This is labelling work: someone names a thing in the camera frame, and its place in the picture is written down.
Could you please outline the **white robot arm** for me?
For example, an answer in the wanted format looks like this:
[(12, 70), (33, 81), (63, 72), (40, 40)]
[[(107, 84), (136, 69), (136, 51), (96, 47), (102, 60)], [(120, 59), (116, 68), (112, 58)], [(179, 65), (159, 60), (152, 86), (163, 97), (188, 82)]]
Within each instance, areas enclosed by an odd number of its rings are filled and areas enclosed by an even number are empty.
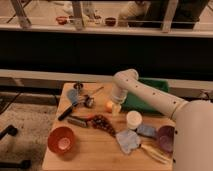
[(175, 122), (172, 171), (213, 171), (213, 103), (186, 101), (138, 81), (128, 69), (113, 76), (111, 99), (123, 103), (131, 92)]

